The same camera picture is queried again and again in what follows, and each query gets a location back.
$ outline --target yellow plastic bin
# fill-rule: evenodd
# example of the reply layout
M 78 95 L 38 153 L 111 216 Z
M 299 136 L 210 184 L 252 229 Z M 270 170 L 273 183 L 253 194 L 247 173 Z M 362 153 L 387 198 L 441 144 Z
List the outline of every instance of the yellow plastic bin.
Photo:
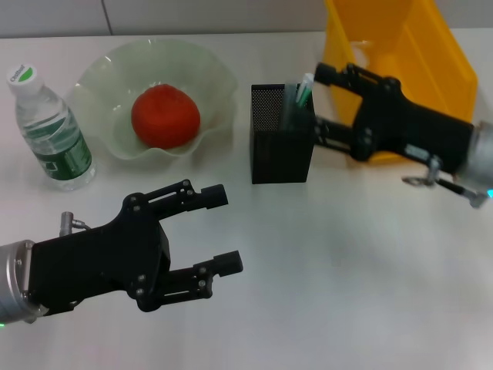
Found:
M 402 82 L 409 100 L 471 122 L 478 78 L 433 0 L 325 0 L 324 62 L 341 70 L 364 45 L 366 69 Z M 361 98 L 332 88 L 339 120 L 351 126 Z M 394 162 L 379 153 L 371 162 Z

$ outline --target bottle cap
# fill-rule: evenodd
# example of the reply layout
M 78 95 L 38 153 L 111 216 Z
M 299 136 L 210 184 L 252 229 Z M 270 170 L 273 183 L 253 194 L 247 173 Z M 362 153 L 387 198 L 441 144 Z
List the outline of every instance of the bottle cap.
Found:
M 44 82 L 33 65 L 20 64 L 8 71 L 7 84 L 15 96 L 29 96 L 36 94 Z

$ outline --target white wall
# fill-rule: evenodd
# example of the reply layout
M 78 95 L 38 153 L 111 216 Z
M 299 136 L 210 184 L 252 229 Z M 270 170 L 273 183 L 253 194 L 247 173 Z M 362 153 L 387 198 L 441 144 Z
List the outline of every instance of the white wall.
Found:
M 324 0 L 104 0 L 109 27 L 101 1 L 0 0 L 0 37 L 307 31 L 326 18 Z M 435 1 L 451 28 L 493 27 L 492 0 Z
M 109 35 L 100 0 L 0 0 L 0 37 Z
M 313 31 L 323 0 L 105 0 L 116 35 Z
M 492 0 L 435 0 L 451 29 L 493 27 Z

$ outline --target pen holder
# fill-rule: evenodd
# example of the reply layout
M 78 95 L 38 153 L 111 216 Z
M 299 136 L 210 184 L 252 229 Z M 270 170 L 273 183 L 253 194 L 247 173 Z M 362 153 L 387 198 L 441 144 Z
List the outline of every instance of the pen holder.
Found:
M 290 111 L 289 129 L 280 128 L 284 85 L 252 85 L 250 167 L 252 183 L 304 183 L 315 142 L 315 113 L 306 106 Z

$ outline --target robotic arm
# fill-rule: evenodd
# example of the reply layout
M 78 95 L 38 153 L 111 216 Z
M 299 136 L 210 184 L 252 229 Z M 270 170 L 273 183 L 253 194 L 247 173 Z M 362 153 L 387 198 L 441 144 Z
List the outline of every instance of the robotic arm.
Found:
M 363 98 L 352 127 L 317 117 L 317 144 L 368 161 L 389 151 L 428 167 L 424 177 L 404 177 L 416 187 L 438 184 L 480 207 L 493 189 L 493 125 L 474 127 L 408 100 L 401 83 L 352 64 L 342 72 L 320 64 L 315 81 Z M 454 182 L 440 178 L 449 173 Z
M 197 193 L 188 180 L 125 198 L 119 215 L 94 229 L 62 215 L 60 237 L 0 247 L 0 323 L 34 322 L 72 311 L 84 299 L 126 291 L 141 311 L 210 298 L 213 276 L 243 270 L 238 251 L 170 271 L 169 243 L 159 220 L 228 204 L 222 185 Z M 72 228 L 85 231 L 72 234 Z

